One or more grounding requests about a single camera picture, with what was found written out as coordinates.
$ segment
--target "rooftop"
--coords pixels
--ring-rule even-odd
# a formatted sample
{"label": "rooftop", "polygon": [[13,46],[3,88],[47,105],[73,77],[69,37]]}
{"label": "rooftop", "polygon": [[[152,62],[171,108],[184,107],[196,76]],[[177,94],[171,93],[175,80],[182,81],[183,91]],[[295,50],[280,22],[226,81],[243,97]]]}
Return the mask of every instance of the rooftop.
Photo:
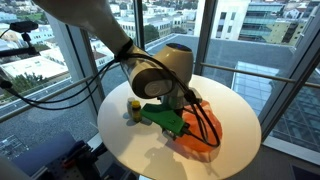
{"label": "rooftop", "polygon": [[12,63],[2,64],[0,65],[0,68],[11,77],[23,75],[24,73],[35,73],[36,76],[42,75],[44,78],[50,78],[68,71],[66,66],[52,62],[42,56],[35,56]]}
{"label": "rooftop", "polygon": [[[149,47],[147,50],[150,54],[156,54],[168,43],[179,43],[188,46],[194,53],[194,58],[196,58],[198,41],[198,37],[176,34],[168,40],[159,40],[159,43],[154,43],[154,46]],[[235,68],[239,61],[276,68],[285,74],[290,68],[288,64],[292,64],[290,61],[293,60],[289,46],[248,41],[210,40],[205,63]],[[219,80],[216,80],[231,87],[233,73],[226,73],[224,71],[217,71],[215,73],[215,76],[219,75],[220,77]],[[203,75],[212,78],[212,69],[205,68]]]}

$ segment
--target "table top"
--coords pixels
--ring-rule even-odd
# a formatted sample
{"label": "table top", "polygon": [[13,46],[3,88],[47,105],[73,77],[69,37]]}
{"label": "table top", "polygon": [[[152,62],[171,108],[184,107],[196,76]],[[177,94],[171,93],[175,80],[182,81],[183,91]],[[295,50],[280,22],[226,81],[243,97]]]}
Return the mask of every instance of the table top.
{"label": "table top", "polygon": [[98,129],[109,151],[134,172],[152,179],[224,179],[244,169],[255,157],[261,143],[261,128],[248,103],[228,87],[193,75],[189,83],[202,99],[210,102],[222,126],[221,145],[210,153],[183,148],[162,135],[155,123],[128,120],[127,99],[145,103],[156,99],[137,98],[129,83],[115,88],[103,101]]}

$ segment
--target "city view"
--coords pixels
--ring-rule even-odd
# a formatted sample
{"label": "city view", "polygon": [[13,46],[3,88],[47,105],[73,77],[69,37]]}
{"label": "city view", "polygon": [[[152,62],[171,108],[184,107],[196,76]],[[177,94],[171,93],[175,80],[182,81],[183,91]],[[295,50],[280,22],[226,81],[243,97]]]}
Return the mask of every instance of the city view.
{"label": "city view", "polygon": [[[165,44],[175,42],[188,46],[196,58],[205,3],[205,0],[143,0],[145,50],[154,55]],[[124,32],[135,41],[136,22],[132,0],[109,0],[109,4]],[[320,0],[218,1],[205,63],[288,78],[295,63],[295,53],[301,47],[306,31],[310,30],[310,24],[314,23],[312,18],[318,13],[319,4]],[[72,84],[72,60],[66,58],[59,47],[63,37],[55,34],[56,27],[48,14],[31,0],[0,0],[0,51],[28,47],[22,33],[8,30],[10,23],[21,21],[38,24],[37,29],[27,33],[30,43],[39,54],[0,57],[0,75],[10,80],[17,92],[35,99]],[[88,34],[88,37],[94,63],[100,70],[114,55],[98,37],[93,34]],[[209,67],[204,67],[202,75],[237,92],[257,116],[281,84],[272,79]],[[104,93],[107,95],[124,81],[126,78],[121,68],[110,70],[102,79]],[[308,82],[320,84],[320,65]],[[67,97],[74,92],[76,89],[58,95],[55,99]],[[303,87],[270,136],[320,153],[319,97],[319,89]],[[69,100],[64,105],[80,99]],[[25,106],[21,100],[2,89],[0,102],[2,117]],[[88,120],[91,116],[86,114],[85,109],[85,105],[80,105],[53,113],[32,108],[12,117],[0,124],[0,148],[11,136],[32,148],[55,131],[63,130],[70,131],[77,140],[88,141],[98,131],[95,120]]]}

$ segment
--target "black cable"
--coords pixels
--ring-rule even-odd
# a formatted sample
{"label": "black cable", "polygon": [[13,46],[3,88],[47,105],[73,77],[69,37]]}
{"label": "black cable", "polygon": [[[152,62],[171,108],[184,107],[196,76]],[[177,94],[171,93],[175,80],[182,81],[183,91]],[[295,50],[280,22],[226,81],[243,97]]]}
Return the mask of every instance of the black cable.
{"label": "black cable", "polygon": [[96,86],[92,92],[86,96],[83,100],[79,101],[76,104],[73,104],[71,106],[67,106],[67,107],[62,107],[62,108],[46,108],[46,107],[42,107],[42,106],[38,106],[37,104],[33,104],[31,102],[29,102],[28,100],[26,100],[25,98],[23,98],[21,95],[19,95],[18,93],[15,93],[15,91],[12,91],[13,89],[7,89],[8,92],[10,92],[11,94],[13,94],[14,96],[20,98],[22,101],[24,101],[25,103],[29,104],[32,107],[36,107],[39,109],[43,109],[43,110],[50,110],[50,111],[57,111],[57,110],[65,110],[65,109],[69,109],[69,108],[73,108],[75,106],[78,106],[79,104],[83,103],[85,100],[87,100],[92,94],[93,92],[98,88],[98,86]]}
{"label": "black cable", "polygon": [[1,35],[0,35],[0,39],[2,38],[2,36],[6,33],[6,32],[8,32],[10,29],[7,29],[7,30],[5,30]]}
{"label": "black cable", "polygon": [[[110,61],[106,66],[104,66],[98,73],[97,75],[94,77],[97,78],[97,76],[99,76],[99,74],[101,74],[101,72],[103,72],[103,70],[105,69],[105,72],[103,73],[102,77],[105,75],[105,73],[107,72],[107,70],[111,67],[111,65],[115,62],[115,60],[112,60]],[[27,99],[27,98],[24,98],[23,96],[19,95],[14,89],[12,88],[8,88],[6,89],[9,93],[11,93],[12,95],[16,96],[17,98],[21,99],[22,101],[24,101],[25,103],[29,104],[30,106],[32,107],[36,107],[36,108],[39,108],[39,109],[43,109],[43,110],[64,110],[64,109],[69,109],[69,108],[72,108],[72,107],[75,107],[81,103],[83,103],[85,100],[87,100],[93,93],[94,91],[98,88],[98,86],[95,86],[95,88],[92,90],[91,93],[89,93],[89,95],[87,95],[83,100],[81,100],[80,102],[76,103],[76,104],[73,104],[71,106],[67,106],[67,107],[62,107],[62,108],[46,108],[46,107],[42,107],[42,106],[39,106],[37,104],[40,104],[41,101],[30,101],[30,99]]]}
{"label": "black cable", "polygon": [[[190,92],[189,88],[187,87],[187,85],[185,83],[182,82],[182,80],[176,76],[176,74],[174,74],[167,66],[165,66],[164,64],[162,64],[160,61],[158,61],[157,59],[154,59],[153,57],[151,56],[147,56],[147,55],[144,55],[144,54],[137,54],[137,53],[133,53],[133,54],[127,54],[125,56],[125,58],[129,59],[129,58],[144,58],[144,59],[147,59],[153,63],[155,63],[156,65],[160,66],[161,68],[163,68],[165,71],[167,71],[177,82],[178,82],[178,85],[180,86],[181,90],[185,93],[185,97],[188,97],[187,101],[190,103],[196,117],[197,117],[197,120],[198,120],[198,125],[199,125],[199,129],[200,129],[200,133],[201,133],[201,136],[202,136],[202,139],[197,137],[196,135],[192,134],[191,132],[188,132],[187,134],[188,135],[191,135],[193,137],[196,137],[196,139],[200,140],[201,139],[201,142],[207,144],[208,146],[211,146],[211,147],[218,147],[220,146],[220,139],[219,139],[219,136],[218,136],[218,133],[216,131],[216,129],[214,128],[213,124],[211,123],[209,117],[206,115],[206,113],[204,112],[203,108],[201,107],[201,105],[199,104],[199,102],[196,100],[196,97],[193,93]],[[204,125],[204,122],[202,121],[202,118],[198,115],[197,111],[195,110],[194,108],[194,104],[196,104],[196,106],[198,107],[198,109],[200,110],[201,114],[203,115],[203,117],[205,118],[206,122],[208,123],[210,129],[212,130],[213,132],[213,135],[216,139],[216,144],[211,144],[208,142],[207,140],[207,130],[206,130],[206,126]]]}
{"label": "black cable", "polygon": [[110,66],[112,66],[115,63],[114,60],[108,62],[90,81],[89,83],[84,86],[81,90],[79,90],[77,93],[63,98],[63,99],[59,99],[59,100],[55,100],[55,101],[36,101],[36,100],[32,100],[32,99],[28,99],[28,98],[24,98],[25,100],[29,101],[29,102],[33,102],[33,103],[39,103],[39,104],[52,104],[52,103],[58,103],[58,102],[62,102],[62,101],[66,101],[68,99],[71,99],[77,95],[79,95],[80,93],[82,93],[83,91],[85,91],[93,82],[94,80],[104,71],[103,75],[101,76],[101,78],[103,78],[103,76],[105,75],[105,73],[107,72],[107,69],[109,69]]}

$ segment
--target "tree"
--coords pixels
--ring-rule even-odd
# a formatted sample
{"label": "tree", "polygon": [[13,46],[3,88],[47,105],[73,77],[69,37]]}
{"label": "tree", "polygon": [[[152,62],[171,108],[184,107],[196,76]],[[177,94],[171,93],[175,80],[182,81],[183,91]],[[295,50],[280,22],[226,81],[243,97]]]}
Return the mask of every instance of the tree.
{"label": "tree", "polygon": [[[42,75],[35,75],[35,73],[32,73],[32,75],[24,73],[24,75],[21,74],[11,79],[10,82],[12,83],[12,87],[16,92],[27,95],[41,89],[39,86],[47,83],[48,79],[43,78]],[[4,91],[3,99],[6,99],[10,96],[11,94],[9,94],[7,91]]]}
{"label": "tree", "polygon": [[193,2],[191,8],[192,9],[198,9],[198,3],[197,2]]}
{"label": "tree", "polygon": [[153,40],[159,39],[159,32],[156,27],[153,25],[149,24],[144,26],[144,42],[149,43]]}
{"label": "tree", "polygon": [[45,24],[49,24],[49,21],[48,21],[48,19],[47,19],[47,16],[46,16],[46,14],[45,14],[44,12],[41,14],[40,20],[41,20],[42,22],[44,22]]}
{"label": "tree", "polygon": [[143,11],[148,11],[148,7],[147,7],[147,5],[144,4],[144,3],[142,4],[142,10],[143,10]]}
{"label": "tree", "polygon": [[109,4],[118,4],[118,3],[116,3],[115,0],[112,0],[112,1],[109,2]]}
{"label": "tree", "polygon": [[122,2],[122,3],[119,5],[119,7],[120,7],[121,10],[127,10],[127,9],[128,9],[128,8],[127,8],[127,4],[124,3],[124,2]]}
{"label": "tree", "polygon": [[191,9],[191,8],[192,8],[191,2],[187,2],[182,5],[182,9]]}

